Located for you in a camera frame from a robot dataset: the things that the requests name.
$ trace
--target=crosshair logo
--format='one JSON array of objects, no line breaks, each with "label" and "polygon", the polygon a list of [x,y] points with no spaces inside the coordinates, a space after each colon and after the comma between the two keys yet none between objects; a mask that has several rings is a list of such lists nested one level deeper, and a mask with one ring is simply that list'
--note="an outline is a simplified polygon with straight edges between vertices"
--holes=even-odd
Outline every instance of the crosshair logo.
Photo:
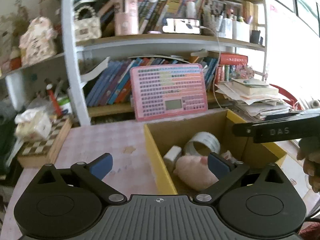
[{"label": "crosshair logo", "polygon": [[163,198],[157,198],[156,201],[157,201],[158,203],[162,203],[162,202],[164,201],[164,199],[163,199]]}]

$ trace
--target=pink electronic dictionary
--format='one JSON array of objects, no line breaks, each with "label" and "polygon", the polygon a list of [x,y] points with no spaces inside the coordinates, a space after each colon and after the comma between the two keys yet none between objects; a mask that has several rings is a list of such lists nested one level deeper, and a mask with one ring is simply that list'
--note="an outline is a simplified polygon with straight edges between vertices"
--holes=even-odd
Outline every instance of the pink electronic dictionary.
[{"label": "pink electronic dictionary", "polygon": [[130,70],[130,77],[138,121],[208,110],[200,64],[134,67]]}]

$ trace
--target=black handheld device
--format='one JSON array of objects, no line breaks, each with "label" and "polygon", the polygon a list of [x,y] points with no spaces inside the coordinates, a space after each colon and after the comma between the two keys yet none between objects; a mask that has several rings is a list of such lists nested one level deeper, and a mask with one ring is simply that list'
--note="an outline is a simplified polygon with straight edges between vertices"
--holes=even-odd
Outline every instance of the black handheld device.
[{"label": "black handheld device", "polygon": [[21,240],[299,240],[306,207],[281,169],[251,171],[211,153],[219,181],[193,198],[126,196],[101,179],[108,153],[70,169],[44,165],[18,200],[14,217]]},{"label": "black handheld device", "polygon": [[235,124],[232,131],[236,136],[253,137],[255,143],[320,137],[320,109],[271,115],[263,122]]}]

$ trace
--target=round pad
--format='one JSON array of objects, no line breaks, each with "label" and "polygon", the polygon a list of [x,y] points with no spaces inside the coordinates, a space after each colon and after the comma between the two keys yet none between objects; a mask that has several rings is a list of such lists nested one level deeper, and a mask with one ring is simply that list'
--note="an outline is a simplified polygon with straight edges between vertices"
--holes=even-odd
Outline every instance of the round pad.
[{"label": "round pad", "polygon": [[260,216],[273,216],[283,210],[283,203],[280,199],[270,195],[256,195],[247,199],[247,208]]},{"label": "round pad", "polygon": [[275,185],[240,187],[225,194],[218,205],[223,220],[240,233],[257,237],[280,237],[298,230],[306,215],[303,201],[282,189],[282,184]]},{"label": "round pad", "polygon": [[59,194],[50,183],[41,192],[25,192],[14,208],[21,232],[40,239],[65,239],[79,235],[98,219],[99,198],[79,187],[64,186]]},{"label": "round pad", "polygon": [[75,205],[72,198],[53,195],[43,198],[38,203],[38,211],[48,217],[57,217],[69,213]]}]

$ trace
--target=keypad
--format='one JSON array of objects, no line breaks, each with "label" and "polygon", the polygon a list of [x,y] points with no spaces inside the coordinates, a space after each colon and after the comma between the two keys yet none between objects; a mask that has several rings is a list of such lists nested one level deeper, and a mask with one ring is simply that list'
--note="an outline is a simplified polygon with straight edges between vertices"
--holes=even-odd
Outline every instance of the keypad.
[{"label": "keypad", "polygon": [[143,117],[170,112],[165,102],[175,99],[181,100],[181,112],[206,108],[204,79],[198,65],[148,66],[132,70],[137,77],[135,88],[140,95]]}]

